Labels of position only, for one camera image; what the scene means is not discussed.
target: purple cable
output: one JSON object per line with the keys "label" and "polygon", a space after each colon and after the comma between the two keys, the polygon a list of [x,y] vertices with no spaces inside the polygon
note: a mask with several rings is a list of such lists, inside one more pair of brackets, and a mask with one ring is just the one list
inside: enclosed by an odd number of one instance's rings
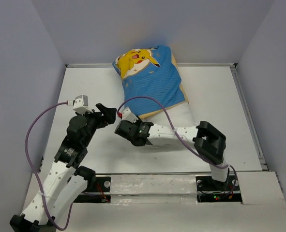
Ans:
{"label": "purple cable", "polygon": [[232,189],[231,189],[226,195],[224,195],[223,197],[221,197],[221,199],[223,199],[223,198],[225,198],[225,197],[231,195],[231,193],[234,191],[236,182],[237,182],[237,180],[238,180],[238,174],[236,173],[235,168],[233,168],[232,165],[229,165],[229,167],[232,168],[232,170],[233,170],[233,172],[234,172],[234,184],[233,184]]}
{"label": "purple cable", "polygon": [[176,132],[176,130],[175,130],[175,127],[173,126],[172,120],[171,120],[170,116],[168,115],[166,109],[164,108],[164,106],[163,106],[160,102],[158,102],[158,101],[157,101],[156,99],[154,99],[154,98],[151,98],[151,97],[148,97],[148,96],[137,96],[137,97],[129,98],[128,100],[124,101],[124,102],[121,104],[121,106],[120,106],[120,107],[118,108],[118,110],[117,110],[117,113],[119,113],[120,109],[121,109],[127,102],[129,102],[129,101],[131,101],[131,100],[133,100],[133,99],[137,99],[137,98],[150,99],[150,100],[154,101],[155,103],[157,103],[157,104],[163,109],[163,111],[164,111],[164,113],[165,113],[165,115],[166,115],[166,117],[167,117],[167,119],[168,119],[168,122],[170,123],[170,126],[171,126],[172,130],[174,131],[176,137],[179,139],[179,141],[180,141],[190,152],[192,152],[193,154],[195,154],[196,156],[198,156],[198,157],[199,157],[200,159],[202,159],[204,162],[206,162],[206,163],[208,163],[208,164],[210,164],[210,165],[212,165],[212,166],[214,166],[214,167],[216,167],[216,168],[225,169],[225,168],[227,168],[227,167],[229,166],[228,164],[225,165],[225,166],[218,166],[218,165],[214,164],[213,162],[211,162],[209,159],[205,158],[204,156],[202,156],[202,155],[196,153],[196,152],[179,136],[179,134],[178,134],[178,133]]}
{"label": "purple cable", "polygon": [[37,183],[38,183],[38,185],[39,185],[39,187],[40,187],[40,191],[41,191],[41,193],[42,193],[42,200],[43,200],[43,206],[44,206],[45,213],[46,213],[46,215],[47,215],[49,221],[51,222],[51,224],[52,224],[53,226],[55,226],[59,231],[64,231],[64,230],[66,230],[66,228],[67,228],[68,225],[69,225],[70,215],[71,215],[73,203],[72,203],[71,206],[70,206],[69,214],[68,214],[68,217],[67,217],[67,220],[66,220],[65,227],[64,227],[64,228],[59,227],[59,226],[55,223],[54,219],[52,218],[52,216],[50,215],[50,213],[49,213],[49,211],[48,211],[48,207],[47,207],[47,203],[46,203],[46,199],[45,199],[45,194],[44,194],[43,184],[42,184],[42,182],[41,182],[41,180],[40,180],[39,175],[37,174],[36,169],[34,168],[34,166],[33,166],[33,164],[32,164],[32,161],[31,161],[30,155],[29,155],[29,151],[28,151],[29,135],[30,135],[30,132],[31,132],[33,126],[35,125],[35,123],[36,123],[45,113],[47,113],[49,110],[51,110],[51,109],[53,109],[53,108],[55,108],[55,107],[57,107],[57,106],[59,106],[59,105],[67,105],[67,102],[61,102],[61,103],[58,103],[58,104],[56,104],[56,105],[54,105],[54,106],[51,106],[51,107],[47,108],[47,109],[44,110],[40,115],[38,115],[37,118],[32,122],[31,126],[30,126],[29,129],[28,129],[27,135],[26,135],[25,151],[26,151],[26,156],[27,156],[28,163],[29,163],[29,165],[30,165],[30,167],[31,167],[31,169],[32,169],[32,171],[33,171],[35,177],[36,177]]}

